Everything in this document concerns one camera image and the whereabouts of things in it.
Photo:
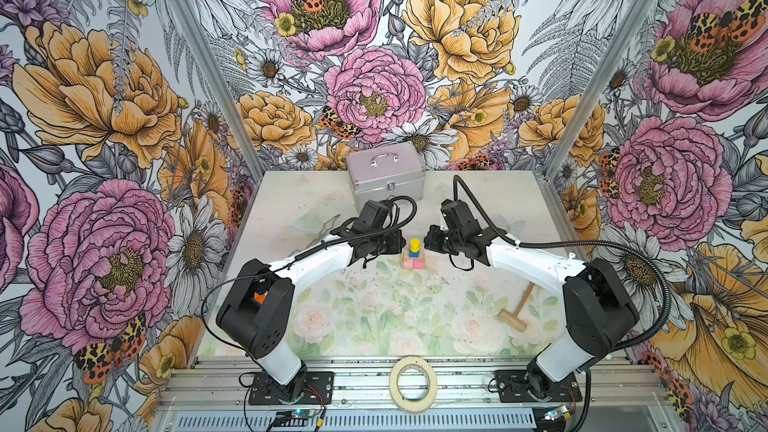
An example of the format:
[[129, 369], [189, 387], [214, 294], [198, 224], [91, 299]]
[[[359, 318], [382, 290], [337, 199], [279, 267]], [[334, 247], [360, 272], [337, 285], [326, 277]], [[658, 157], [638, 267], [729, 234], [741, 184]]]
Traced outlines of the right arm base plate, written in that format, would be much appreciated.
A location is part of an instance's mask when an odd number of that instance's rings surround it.
[[573, 373], [560, 382], [545, 375], [523, 369], [500, 369], [494, 372], [488, 390], [495, 392], [502, 403], [567, 402], [582, 400], [582, 393]]

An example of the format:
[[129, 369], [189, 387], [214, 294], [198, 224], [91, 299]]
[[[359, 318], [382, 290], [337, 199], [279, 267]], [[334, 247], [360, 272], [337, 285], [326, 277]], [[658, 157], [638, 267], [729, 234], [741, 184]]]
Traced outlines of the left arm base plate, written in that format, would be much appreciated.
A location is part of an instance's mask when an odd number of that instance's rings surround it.
[[329, 405], [334, 379], [330, 371], [300, 372], [288, 385], [280, 385], [265, 372], [257, 372], [246, 401], [251, 406]]

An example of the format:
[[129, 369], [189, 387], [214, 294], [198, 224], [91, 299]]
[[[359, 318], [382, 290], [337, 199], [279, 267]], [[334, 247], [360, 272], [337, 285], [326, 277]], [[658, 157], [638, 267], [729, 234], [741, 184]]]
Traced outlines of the short natural wood block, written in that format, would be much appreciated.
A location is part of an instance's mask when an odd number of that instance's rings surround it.
[[403, 253], [403, 260], [420, 260], [423, 261], [425, 259], [425, 255], [423, 252], [420, 252], [418, 255], [412, 255], [409, 251], [405, 251]]

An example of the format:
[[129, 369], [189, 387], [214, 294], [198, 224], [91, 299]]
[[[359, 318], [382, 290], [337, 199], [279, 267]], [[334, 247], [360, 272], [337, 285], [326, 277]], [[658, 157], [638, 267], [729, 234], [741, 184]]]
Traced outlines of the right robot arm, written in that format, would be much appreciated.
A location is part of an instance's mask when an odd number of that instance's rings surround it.
[[639, 321], [639, 313], [613, 267], [603, 259], [558, 256], [539, 244], [528, 248], [513, 236], [483, 228], [462, 200], [441, 204], [443, 227], [432, 225], [425, 248], [512, 272], [559, 295], [565, 331], [528, 364], [528, 390], [542, 399], [576, 371], [613, 351]]

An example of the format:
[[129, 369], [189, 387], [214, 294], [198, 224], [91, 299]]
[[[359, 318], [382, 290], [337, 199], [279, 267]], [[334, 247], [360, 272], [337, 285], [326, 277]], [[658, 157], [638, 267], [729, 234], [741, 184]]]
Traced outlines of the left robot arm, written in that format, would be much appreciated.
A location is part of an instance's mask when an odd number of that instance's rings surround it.
[[399, 255], [406, 245], [402, 229], [416, 213], [411, 197], [369, 200], [357, 216], [331, 229], [318, 244], [271, 263], [246, 262], [236, 278], [225, 282], [230, 289], [217, 312], [216, 326], [274, 384], [302, 384], [306, 366], [286, 339], [299, 288], [359, 261]]

